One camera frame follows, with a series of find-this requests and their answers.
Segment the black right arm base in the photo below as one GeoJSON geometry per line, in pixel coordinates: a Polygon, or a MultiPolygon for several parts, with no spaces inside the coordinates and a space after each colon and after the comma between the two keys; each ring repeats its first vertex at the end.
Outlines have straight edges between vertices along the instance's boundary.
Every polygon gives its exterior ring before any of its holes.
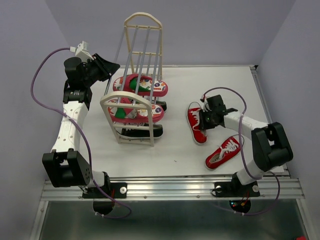
{"type": "Polygon", "coordinates": [[[242,185],[240,183],[215,182],[211,194],[216,198],[230,198],[229,205],[233,211],[247,214],[251,209],[251,198],[259,197],[258,183],[242,185]]]}

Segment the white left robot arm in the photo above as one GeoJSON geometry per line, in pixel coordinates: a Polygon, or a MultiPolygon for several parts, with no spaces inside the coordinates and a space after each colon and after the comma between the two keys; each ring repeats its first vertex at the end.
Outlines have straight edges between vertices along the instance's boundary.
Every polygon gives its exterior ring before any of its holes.
{"type": "Polygon", "coordinates": [[[109,80],[120,65],[107,61],[97,53],[85,61],[75,56],[64,61],[67,80],[63,89],[62,120],[57,139],[42,164],[56,188],[80,187],[95,191],[100,197],[111,193],[110,178],[106,172],[93,171],[80,153],[82,128],[88,114],[92,91],[97,81],[109,80]]]}

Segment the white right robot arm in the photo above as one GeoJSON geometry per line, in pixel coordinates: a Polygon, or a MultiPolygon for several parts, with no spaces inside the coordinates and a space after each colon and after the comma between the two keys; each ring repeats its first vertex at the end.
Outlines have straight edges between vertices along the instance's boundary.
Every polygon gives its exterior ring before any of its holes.
{"type": "Polygon", "coordinates": [[[200,128],[217,126],[238,132],[251,140],[252,160],[242,161],[243,169],[234,173],[230,182],[219,183],[218,194],[242,195],[250,185],[267,172],[293,159],[293,151],[279,122],[266,123],[245,116],[235,108],[227,108],[220,95],[202,99],[204,108],[199,113],[200,128]]]}

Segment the cream and chrome shoe shelf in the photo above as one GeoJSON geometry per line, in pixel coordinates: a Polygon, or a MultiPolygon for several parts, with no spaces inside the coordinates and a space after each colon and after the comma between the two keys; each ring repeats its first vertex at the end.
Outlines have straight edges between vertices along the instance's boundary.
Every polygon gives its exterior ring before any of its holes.
{"type": "Polygon", "coordinates": [[[100,106],[119,144],[154,146],[167,107],[159,98],[169,90],[162,80],[163,25],[150,13],[135,12],[124,21],[117,53],[123,42],[123,74],[107,84],[100,106]]]}

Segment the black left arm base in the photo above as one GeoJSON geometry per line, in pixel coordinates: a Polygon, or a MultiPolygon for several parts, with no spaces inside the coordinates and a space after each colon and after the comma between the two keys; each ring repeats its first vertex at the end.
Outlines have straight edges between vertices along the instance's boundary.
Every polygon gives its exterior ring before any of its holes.
{"type": "MultiPolygon", "coordinates": [[[[128,184],[126,182],[111,182],[99,188],[115,200],[127,198],[128,184]]],[[[98,216],[112,218],[110,213],[116,203],[106,197],[96,186],[83,188],[82,198],[85,200],[93,200],[92,207],[98,216]]]]}

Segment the pink green flip-flop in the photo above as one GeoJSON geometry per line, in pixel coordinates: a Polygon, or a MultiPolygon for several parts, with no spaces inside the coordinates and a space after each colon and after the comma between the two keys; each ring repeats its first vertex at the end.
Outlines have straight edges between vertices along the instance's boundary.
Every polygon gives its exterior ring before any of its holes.
{"type": "MultiPolygon", "coordinates": [[[[126,91],[130,93],[136,92],[136,86],[138,83],[138,74],[129,74],[126,76],[126,80],[121,76],[117,78],[112,86],[113,91],[126,91]]],[[[168,85],[164,81],[153,80],[149,76],[142,75],[139,80],[139,87],[137,95],[150,96],[153,87],[153,97],[164,97],[168,93],[168,85]]]]}
{"type": "Polygon", "coordinates": [[[151,114],[152,122],[159,122],[165,114],[164,109],[158,104],[152,104],[151,110],[142,108],[123,108],[108,106],[108,113],[113,122],[122,124],[142,124],[149,122],[151,114]]]}

